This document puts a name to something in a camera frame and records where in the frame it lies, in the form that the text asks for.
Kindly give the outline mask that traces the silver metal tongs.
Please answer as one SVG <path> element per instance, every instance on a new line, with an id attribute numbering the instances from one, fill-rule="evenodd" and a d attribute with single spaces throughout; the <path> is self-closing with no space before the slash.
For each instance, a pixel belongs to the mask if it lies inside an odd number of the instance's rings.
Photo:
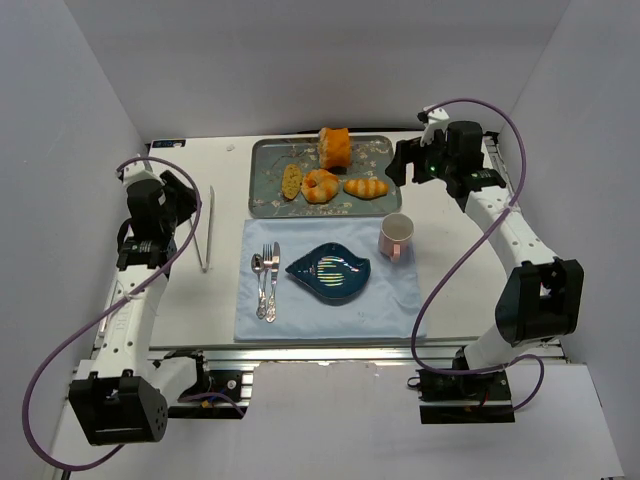
<path id="1" fill-rule="evenodd" d="M 203 273 L 207 273 L 211 266 L 214 218 L 215 190 L 209 186 L 208 193 L 202 200 L 200 220 L 193 237 L 199 268 Z"/>

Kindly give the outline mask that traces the herb bread slice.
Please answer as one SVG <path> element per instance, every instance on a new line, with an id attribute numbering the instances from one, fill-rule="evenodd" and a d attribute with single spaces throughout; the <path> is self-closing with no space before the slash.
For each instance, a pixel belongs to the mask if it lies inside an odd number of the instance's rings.
<path id="1" fill-rule="evenodd" d="M 281 182 L 281 192 L 286 200 L 296 198 L 301 190 L 302 179 L 303 175 L 298 165 L 289 164 L 285 167 Z"/>

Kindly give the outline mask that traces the round orange croissant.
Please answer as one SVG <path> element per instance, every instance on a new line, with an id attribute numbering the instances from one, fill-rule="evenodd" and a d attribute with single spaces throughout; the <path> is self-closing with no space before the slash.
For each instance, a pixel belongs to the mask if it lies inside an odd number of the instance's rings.
<path id="1" fill-rule="evenodd" d="M 301 192 L 310 204 L 324 204 L 330 201 L 339 190 L 339 179 L 324 169 L 307 173 L 302 181 Z"/>

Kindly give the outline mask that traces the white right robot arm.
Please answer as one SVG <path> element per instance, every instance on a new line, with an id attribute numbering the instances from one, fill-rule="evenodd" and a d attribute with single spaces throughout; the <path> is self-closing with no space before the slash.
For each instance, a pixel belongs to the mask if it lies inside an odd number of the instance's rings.
<path id="1" fill-rule="evenodd" d="M 483 131 L 472 121 L 427 124 L 419 138 L 397 142 L 386 175 L 407 182 L 445 183 L 460 209 L 482 230 L 507 275 L 495 307 L 495 323 L 465 346 L 454 369 L 490 372 L 542 342 L 572 334 L 578 324 L 584 270 L 548 248 L 516 207 L 515 195 L 484 163 Z"/>

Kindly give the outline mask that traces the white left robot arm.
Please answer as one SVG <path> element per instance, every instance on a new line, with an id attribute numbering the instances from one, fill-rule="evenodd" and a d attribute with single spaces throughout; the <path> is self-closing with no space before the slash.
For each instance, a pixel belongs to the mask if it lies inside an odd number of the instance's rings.
<path id="1" fill-rule="evenodd" d="M 210 385 L 200 353 L 148 357 L 168 262 L 176 253 L 175 230 L 196 212 L 196 194 L 170 171 L 127 167 L 123 184 L 130 217 L 117 239 L 114 299 L 124 304 L 109 314 L 89 373 L 69 390 L 76 418 L 95 446 L 160 441 L 170 406 Z"/>

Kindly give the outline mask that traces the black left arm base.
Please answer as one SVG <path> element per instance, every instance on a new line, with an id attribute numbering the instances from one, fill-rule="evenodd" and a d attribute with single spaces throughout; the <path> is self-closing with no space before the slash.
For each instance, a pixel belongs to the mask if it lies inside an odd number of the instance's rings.
<path id="1" fill-rule="evenodd" d="M 151 384 L 165 397 L 170 418 L 241 419 L 248 409 L 248 371 L 211 363 L 202 350 L 155 352 Z"/>

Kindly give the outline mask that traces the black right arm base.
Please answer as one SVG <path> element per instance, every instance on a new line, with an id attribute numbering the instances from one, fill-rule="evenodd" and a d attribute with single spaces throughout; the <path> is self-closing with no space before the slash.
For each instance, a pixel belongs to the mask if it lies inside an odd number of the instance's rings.
<path id="1" fill-rule="evenodd" d="M 511 389 L 504 368 L 469 370 L 463 357 L 452 368 L 417 361 L 407 387 L 418 395 L 423 425 L 507 424 L 515 422 Z"/>

